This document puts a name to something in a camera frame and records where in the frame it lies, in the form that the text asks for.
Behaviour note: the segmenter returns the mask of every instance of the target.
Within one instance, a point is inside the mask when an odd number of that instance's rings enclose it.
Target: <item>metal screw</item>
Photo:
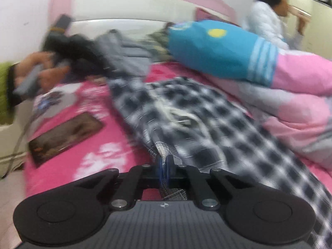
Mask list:
[[[218,205],[218,201],[215,199],[204,199],[202,204],[204,207],[213,208]]]
[[[115,208],[123,208],[126,207],[128,203],[124,199],[116,199],[113,200],[111,204]]]

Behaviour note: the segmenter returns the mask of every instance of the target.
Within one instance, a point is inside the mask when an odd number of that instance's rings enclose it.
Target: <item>white headboard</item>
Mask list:
[[[198,6],[184,0],[72,0],[74,22],[70,34],[83,33],[93,39],[109,29],[119,29],[140,39],[166,22],[195,20]],[[226,15],[208,11],[229,20]]]
[[[69,34],[82,33],[90,39],[110,29],[140,39],[166,22],[195,20],[196,7],[235,21],[234,10],[222,0],[51,0],[49,18],[53,23],[62,13],[72,16]]]

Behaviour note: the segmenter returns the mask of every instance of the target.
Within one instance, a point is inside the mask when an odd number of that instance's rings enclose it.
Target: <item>camouflage fabric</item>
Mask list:
[[[0,63],[0,125],[12,124],[14,116],[8,112],[7,77],[11,63]]]
[[[165,28],[160,29],[152,34],[148,34],[144,39],[139,41],[147,51],[152,55],[152,62],[169,62],[173,58],[168,52],[168,35]]]

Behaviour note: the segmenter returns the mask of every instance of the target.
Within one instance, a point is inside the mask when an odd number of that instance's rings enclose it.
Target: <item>yellow circle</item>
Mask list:
[[[209,34],[209,36],[220,38],[220,37],[224,37],[227,34],[227,31],[223,30],[223,29],[210,29],[208,31],[208,34]]]

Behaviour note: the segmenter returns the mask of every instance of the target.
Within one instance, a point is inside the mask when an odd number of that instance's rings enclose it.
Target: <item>white jacket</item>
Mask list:
[[[281,49],[301,50],[303,36],[296,31],[295,36],[289,38],[286,32],[286,24],[264,2],[254,3],[242,28],[265,38]]]

